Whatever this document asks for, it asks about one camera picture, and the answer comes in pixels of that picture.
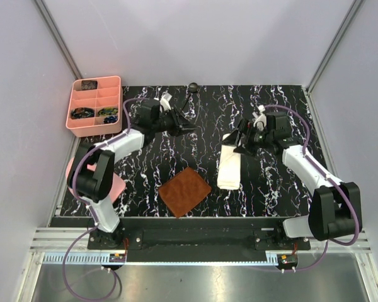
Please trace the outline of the white cloth napkin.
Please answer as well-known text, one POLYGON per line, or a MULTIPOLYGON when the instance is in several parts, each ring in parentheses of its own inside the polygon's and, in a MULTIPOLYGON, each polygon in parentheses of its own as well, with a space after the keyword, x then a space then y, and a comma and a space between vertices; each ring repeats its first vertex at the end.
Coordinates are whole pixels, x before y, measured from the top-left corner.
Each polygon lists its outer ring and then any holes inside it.
POLYGON ((222 145, 217 187, 225 190, 237 190, 241 182, 241 155, 234 152, 234 147, 222 145))

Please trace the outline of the black spoon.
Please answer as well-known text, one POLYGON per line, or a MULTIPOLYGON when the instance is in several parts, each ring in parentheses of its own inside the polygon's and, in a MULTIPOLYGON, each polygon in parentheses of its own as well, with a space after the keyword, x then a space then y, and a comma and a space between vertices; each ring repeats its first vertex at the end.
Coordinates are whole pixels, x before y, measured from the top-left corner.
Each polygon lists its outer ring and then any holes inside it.
POLYGON ((196 94, 198 92, 198 88, 199 88, 199 85, 196 83, 196 82, 191 82, 189 85, 188 85, 188 96, 186 97, 185 99, 185 103, 184 105, 181 107, 181 111, 183 111, 185 109, 185 107, 187 106, 190 98, 196 94))

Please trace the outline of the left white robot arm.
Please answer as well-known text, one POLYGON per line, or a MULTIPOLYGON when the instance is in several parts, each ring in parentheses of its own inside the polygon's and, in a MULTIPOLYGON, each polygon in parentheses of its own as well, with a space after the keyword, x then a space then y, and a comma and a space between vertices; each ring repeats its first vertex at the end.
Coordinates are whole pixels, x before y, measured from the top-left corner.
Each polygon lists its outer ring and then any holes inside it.
POLYGON ((132 98, 125 100, 122 108, 127 128, 109 140, 80 145, 67 175, 68 188, 93 217, 91 231, 101 236, 109 249, 117 249, 123 243, 120 218, 110 197, 114 165, 148 146, 158 133, 178 137, 197 128, 181 111, 171 107, 167 99, 132 98))

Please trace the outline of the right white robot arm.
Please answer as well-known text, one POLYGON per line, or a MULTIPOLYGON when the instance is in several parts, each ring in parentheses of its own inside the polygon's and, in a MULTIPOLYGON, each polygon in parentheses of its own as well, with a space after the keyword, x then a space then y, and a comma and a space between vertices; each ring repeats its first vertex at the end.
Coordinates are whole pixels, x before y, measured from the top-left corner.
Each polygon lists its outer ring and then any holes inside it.
POLYGON ((278 248, 288 249, 301 237, 353 245, 362 231, 360 189, 330 173, 308 151, 307 142, 293 136, 290 111, 279 106, 277 112, 265 112, 260 106, 252 120, 242 119, 222 143, 235 154, 250 157, 256 157, 260 149, 270 150, 310 192, 308 215, 284 220, 273 234, 278 248))

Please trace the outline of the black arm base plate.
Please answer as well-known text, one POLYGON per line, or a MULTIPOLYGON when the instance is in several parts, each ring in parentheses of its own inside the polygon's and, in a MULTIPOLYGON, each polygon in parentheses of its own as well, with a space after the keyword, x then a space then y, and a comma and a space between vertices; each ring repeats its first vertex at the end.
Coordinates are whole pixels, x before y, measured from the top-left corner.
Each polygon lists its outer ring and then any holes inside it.
POLYGON ((122 218, 112 235, 93 231, 90 250, 127 248, 127 261, 172 264, 254 262, 270 264, 268 252, 303 252, 305 238, 285 238, 281 218, 122 218))

